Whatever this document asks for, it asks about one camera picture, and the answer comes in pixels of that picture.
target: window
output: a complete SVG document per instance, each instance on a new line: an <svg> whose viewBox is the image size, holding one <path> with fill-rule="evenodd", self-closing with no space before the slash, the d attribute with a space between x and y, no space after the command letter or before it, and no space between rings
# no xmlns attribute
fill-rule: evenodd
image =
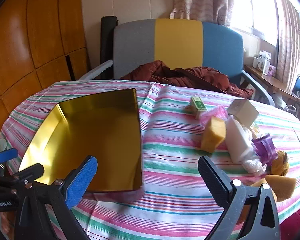
<svg viewBox="0 0 300 240"><path fill-rule="evenodd" d="M231 27L252 33L277 46L278 18L275 0L234 0Z"/></svg>

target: blue gripper pad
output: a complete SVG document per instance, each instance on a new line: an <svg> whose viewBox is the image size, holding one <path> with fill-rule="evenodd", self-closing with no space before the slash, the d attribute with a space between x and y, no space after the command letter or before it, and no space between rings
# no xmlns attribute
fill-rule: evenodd
<svg viewBox="0 0 300 240"><path fill-rule="evenodd" d="M70 184L66 188L65 201L70 209L78 205L84 192L97 172L97 159L87 156L82 164L69 177Z"/></svg>
<svg viewBox="0 0 300 240"><path fill-rule="evenodd" d="M18 156L18 151L15 148L0 152L0 163L14 159Z"/></svg>
<svg viewBox="0 0 300 240"><path fill-rule="evenodd" d="M218 206L229 207L229 196L232 192L229 177L218 169L207 156L200 157L198 171Z"/></svg>

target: gold tray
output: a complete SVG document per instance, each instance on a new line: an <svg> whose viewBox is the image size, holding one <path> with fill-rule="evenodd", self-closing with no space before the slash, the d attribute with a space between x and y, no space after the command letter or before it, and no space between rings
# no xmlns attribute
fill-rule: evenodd
<svg viewBox="0 0 300 240"><path fill-rule="evenodd" d="M98 161L88 191L137 190L142 185L141 136L135 89L103 92L55 105L34 135L19 171L40 163L38 182L64 179L87 155Z"/></svg>

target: plastic wrap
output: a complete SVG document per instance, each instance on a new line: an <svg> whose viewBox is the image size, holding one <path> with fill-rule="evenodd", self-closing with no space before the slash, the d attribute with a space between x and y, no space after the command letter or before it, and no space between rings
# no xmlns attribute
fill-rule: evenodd
<svg viewBox="0 0 300 240"><path fill-rule="evenodd" d="M246 128L245 126L243 126L242 129L243 129L244 132L246 133L248 140L249 140L249 141L252 141L252 139L253 139L253 138L252 138L252 132L251 132L248 128Z"/></svg>
<svg viewBox="0 0 300 240"><path fill-rule="evenodd" d="M228 112L224 106L217 106L212 110L200 115L200 124L205 128L212 116L218 117L224 121L226 121L229 117Z"/></svg>
<svg viewBox="0 0 300 240"><path fill-rule="evenodd" d="M243 168L255 176L261 176L266 172L266 165L262 165L260 157L252 155L250 158L242 161Z"/></svg>

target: small green box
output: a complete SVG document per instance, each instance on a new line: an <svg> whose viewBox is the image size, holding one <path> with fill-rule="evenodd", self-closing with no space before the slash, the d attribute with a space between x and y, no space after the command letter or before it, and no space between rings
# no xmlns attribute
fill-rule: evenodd
<svg viewBox="0 0 300 240"><path fill-rule="evenodd" d="M207 111L207 108L200 97L191 97L190 106L196 119L199 118L202 112Z"/></svg>

